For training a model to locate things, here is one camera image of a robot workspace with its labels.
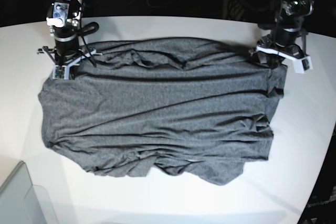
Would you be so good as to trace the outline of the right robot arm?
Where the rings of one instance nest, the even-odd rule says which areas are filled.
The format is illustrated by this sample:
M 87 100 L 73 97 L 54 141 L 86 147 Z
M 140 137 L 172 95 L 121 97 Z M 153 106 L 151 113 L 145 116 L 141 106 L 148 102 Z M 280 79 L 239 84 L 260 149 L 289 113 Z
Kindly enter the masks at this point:
M 82 60 L 96 65 L 96 49 L 89 47 L 85 37 L 99 30 L 99 24 L 82 24 L 83 0 L 55 0 L 50 6 L 46 23 L 54 38 L 54 48 L 43 46 L 38 54 L 46 54 L 53 62 L 53 79 L 71 80 Z

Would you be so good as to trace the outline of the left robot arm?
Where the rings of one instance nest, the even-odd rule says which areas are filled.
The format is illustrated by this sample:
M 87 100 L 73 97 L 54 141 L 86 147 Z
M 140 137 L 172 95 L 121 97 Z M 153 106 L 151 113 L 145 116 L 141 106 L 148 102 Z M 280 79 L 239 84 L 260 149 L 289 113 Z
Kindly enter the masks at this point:
M 274 64 L 288 59 L 296 73 L 305 73 L 313 68 L 311 57 L 306 52 L 308 32 L 302 27 L 304 18 L 313 12 L 313 0 L 279 0 L 275 24 L 259 25 L 270 34 L 257 41 L 249 50 L 251 56 L 274 56 Z

